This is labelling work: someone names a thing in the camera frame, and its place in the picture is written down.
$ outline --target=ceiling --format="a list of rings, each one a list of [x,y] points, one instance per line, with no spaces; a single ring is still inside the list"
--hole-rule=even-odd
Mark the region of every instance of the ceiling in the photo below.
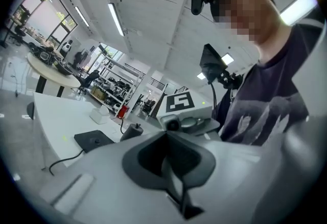
[[[201,15],[192,15],[191,0],[81,1],[86,19],[102,42],[155,66],[189,88],[206,85],[205,80],[196,77],[201,72],[199,61],[204,44],[210,43],[221,56],[228,52],[234,58],[228,67],[230,72],[245,71],[258,59],[253,46],[236,41],[213,24],[209,6],[204,7]],[[282,10],[294,0],[275,1]],[[125,37],[118,33],[107,6],[109,2],[115,3],[122,25],[128,30]]]

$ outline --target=dark t-shirt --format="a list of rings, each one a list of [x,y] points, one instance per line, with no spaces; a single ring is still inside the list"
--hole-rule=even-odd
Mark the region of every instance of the dark t-shirt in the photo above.
[[[224,124],[223,141],[261,146],[270,136],[306,118],[308,111],[291,79],[320,32],[316,27],[295,25],[277,55],[250,70],[232,104],[230,92],[226,93],[217,107],[217,120]]]

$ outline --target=shelving unit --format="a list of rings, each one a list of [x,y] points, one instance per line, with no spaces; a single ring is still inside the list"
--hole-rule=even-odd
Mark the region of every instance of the shelving unit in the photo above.
[[[113,63],[112,68],[113,68],[114,66],[118,66],[119,68],[121,68],[121,69],[127,71],[127,72],[130,73],[131,75],[137,77],[137,79],[132,83],[130,80],[124,78],[124,77],[121,76],[121,75],[119,75],[117,72],[114,72],[114,71],[112,70],[112,68],[109,69],[109,68],[106,66],[106,64],[109,64],[109,63],[102,64],[102,63],[104,62],[105,59],[109,59],[109,63],[110,63],[110,62]],[[117,116],[119,110],[122,108],[122,106],[123,106],[123,104],[125,103],[125,101],[126,101],[127,99],[130,99],[130,98],[133,96],[133,93],[135,92],[135,90],[136,90],[136,88],[137,88],[137,83],[139,82],[139,80],[141,80],[141,73],[137,73],[137,72],[135,72],[135,71],[133,71],[133,70],[131,70],[131,69],[125,67],[124,65],[121,65],[121,64],[118,63],[117,61],[111,59],[108,55],[107,55],[107,56],[106,56],[106,57],[101,61],[101,63],[100,63],[100,65],[99,65],[99,68],[98,68],[98,69],[100,69],[100,68],[102,68],[102,67],[104,67],[108,72],[105,74],[105,76],[100,75],[100,78],[102,78],[102,79],[104,79],[105,81],[107,81],[107,82],[113,84],[113,82],[111,82],[110,80],[107,79],[107,77],[109,77],[109,74],[110,74],[110,73],[113,73],[115,76],[119,77],[119,78],[120,78],[124,83],[128,83],[128,84],[131,86],[130,90],[127,92],[126,96],[124,97],[124,100],[122,101],[122,100],[119,100],[119,99],[118,99],[116,96],[114,96],[113,94],[111,94],[108,90],[105,90],[102,86],[100,86],[100,85],[97,83],[97,87],[98,87],[98,88],[100,88],[101,90],[103,90],[106,94],[108,94],[108,96],[112,97],[115,101],[117,101],[118,103],[120,103],[120,106],[119,106],[119,108],[118,108],[117,111],[114,111],[114,110],[112,109],[112,107],[109,106],[108,104],[105,104],[103,100],[100,100],[100,99],[98,99],[96,96],[94,96],[93,94],[91,94],[91,90],[88,90],[88,91],[87,91],[87,92],[88,92],[88,93],[89,93],[93,98],[95,98],[97,101],[99,101],[101,104],[103,104],[104,106],[106,106],[106,107],[107,107],[108,109],[110,109],[111,111],[115,112],[115,116]]]

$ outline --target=floor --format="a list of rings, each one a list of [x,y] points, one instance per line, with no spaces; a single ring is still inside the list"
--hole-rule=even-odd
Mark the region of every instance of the floor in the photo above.
[[[25,45],[18,47],[8,44],[7,48],[0,46],[0,154],[15,181],[38,192],[52,176],[47,170],[40,170],[35,163],[33,120],[28,117],[26,107],[32,101],[39,75],[27,63],[28,51]],[[56,96],[58,90],[59,85],[47,81],[43,93]],[[100,107],[100,103],[91,96],[78,95],[76,90],[70,88],[64,89],[62,98],[89,101],[95,107]],[[120,124],[119,119],[113,115],[111,118]],[[144,133],[158,130],[157,126],[148,123],[142,116],[140,118],[132,114],[123,127],[127,128],[130,123],[140,123]],[[50,148],[46,149],[45,158],[47,165],[58,160]],[[57,164],[53,172],[64,169],[63,164]]]

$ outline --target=red container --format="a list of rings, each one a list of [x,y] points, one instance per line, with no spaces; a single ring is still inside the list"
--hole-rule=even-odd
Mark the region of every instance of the red container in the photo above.
[[[126,111],[128,111],[128,109],[129,109],[128,106],[123,105],[121,110],[119,110],[119,112],[118,112],[118,118],[123,118]]]

